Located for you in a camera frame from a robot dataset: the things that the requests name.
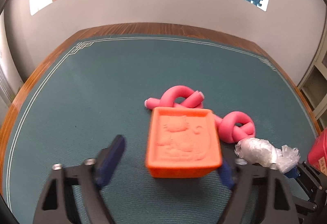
metal screw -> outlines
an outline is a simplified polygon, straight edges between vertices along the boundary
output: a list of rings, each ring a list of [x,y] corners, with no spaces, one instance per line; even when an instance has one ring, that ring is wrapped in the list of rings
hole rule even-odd
[[[63,168],[62,164],[58,163],[58,164],[54,164],[52,166],[53,170],[61,170]]]
[[[269,168],[271,168],[272,170],[278,170],[278,166],[276,163],[272,163]]]
[[[93,165],[95,164],[95,159],[87,159],[84,161],[85,165]]]
[[[244,160],[244,159],[236,159],[235,160],[235,163],[238,164],[238,165],[246,165],[247,164],[247,161]]]

orange rectangular container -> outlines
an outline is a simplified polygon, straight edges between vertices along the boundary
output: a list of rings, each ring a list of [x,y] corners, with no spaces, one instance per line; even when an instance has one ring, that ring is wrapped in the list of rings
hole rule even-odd
[[[221,164],[220,143],[211,110],[154,108],[146,156],[151,176],[197,178]]]

pink knotted foam rope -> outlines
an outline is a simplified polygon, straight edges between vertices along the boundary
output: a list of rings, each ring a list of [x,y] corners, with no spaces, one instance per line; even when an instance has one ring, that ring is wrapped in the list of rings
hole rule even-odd
[[[185,100],[178,104],[175,99],[183,97]],[[204,95],[202,92],[194,91],[186,86],[174,86],[168,89],[161,99],[148,98],[144,102],[147,109],[152,110],[155,107],[186,107],[203,108],[202,101]],[[255,127],[252,119],[241,111],[233,111],[227,114],[223,119],[215,115],[215,124],[218,129],[219,138],[226,143],[235,143],[243,138],[255,137]]]

